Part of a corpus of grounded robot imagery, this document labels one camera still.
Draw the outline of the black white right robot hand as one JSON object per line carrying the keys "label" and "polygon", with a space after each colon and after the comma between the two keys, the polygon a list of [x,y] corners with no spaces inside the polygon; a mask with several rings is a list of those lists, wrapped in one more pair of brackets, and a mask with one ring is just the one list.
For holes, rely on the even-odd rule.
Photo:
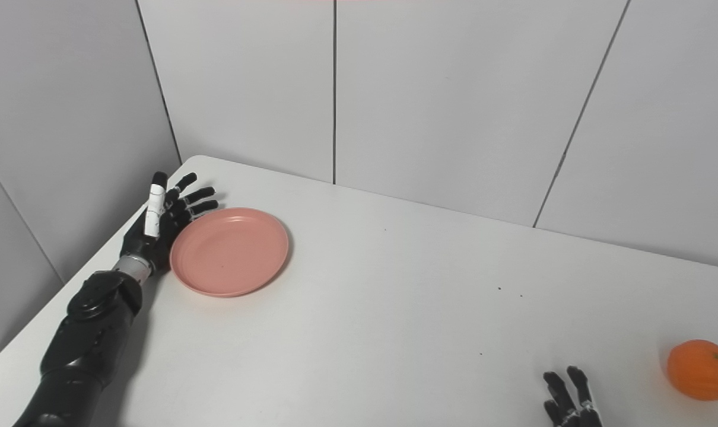
{"label": "black white right robot hand", "polygon": [[553,426],[602,426],[602,419],[590,392],[589,379],[578,367],[567,367],[566,373],[577,391],[574,400],[565,382],[555,371],[546,371],[544,379],[551,399],[543,407]]}

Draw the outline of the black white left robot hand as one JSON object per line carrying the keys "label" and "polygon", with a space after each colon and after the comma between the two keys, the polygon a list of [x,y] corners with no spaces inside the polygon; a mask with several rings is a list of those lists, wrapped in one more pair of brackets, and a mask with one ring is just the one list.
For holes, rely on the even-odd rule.
{"label": "black white left robot hand", "polygon": [[120,257],[142,259],[152,273],[167,269],[172,246],[180,233],[191,222],[219,207],[212,186],[186,192],[197,179],[196,173],[189,173],[169,186],[166,173],[154,173],[147,207],[125,233]]}

